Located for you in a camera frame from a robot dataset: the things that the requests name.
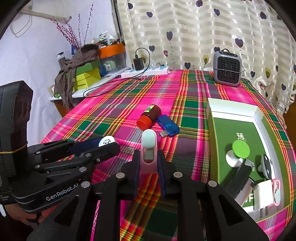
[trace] bottle label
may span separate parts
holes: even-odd
[[[149,111],[151,111],[151,109],[154,107],[154,105],[152,104],[152,105],[150,105],[144,112],[149,112]]]

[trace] space heater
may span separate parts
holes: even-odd
[[[241,78],[242,60],[228,49],[214,53],[214,81],[222,85],[237,87]]]

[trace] mint green button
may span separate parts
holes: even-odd
[[[250,155],[250,147],[246,142],[242,140],[235,140],[232,143],[232,150],[234,154],[239,158],[246,159]]]

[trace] white desk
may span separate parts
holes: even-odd
[[[74,92],[72,94],[72,98],[81,98],[84,96],[88,96],[90,95],[92,92],[94,92],[95,90],[97,90],[101,85],[110,82],[111,80],[113,80],[117,75],[120,75],[122,72],[131,69],[130,67],[126,67],[118,72],[115,72],[113,74],[108,74],[106,76],[104,76],[103,78],[101,78],[98,82],[94,83],[93,85],[91,85],[90,87],[86,88],[86,89],[82,89],[82,90],[77,90],[76,92]],[[61,100],[62,98],[56,98],[56,97],[50,97],[49,100],[53,101],[53,100]]]

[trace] human hand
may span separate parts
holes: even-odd
[[[21,221],[22,223],[29,225],[27,219],[35,219],[36,214],[26,213],[17,203],[9,204],[4,206],[7,214],[15,220]]]

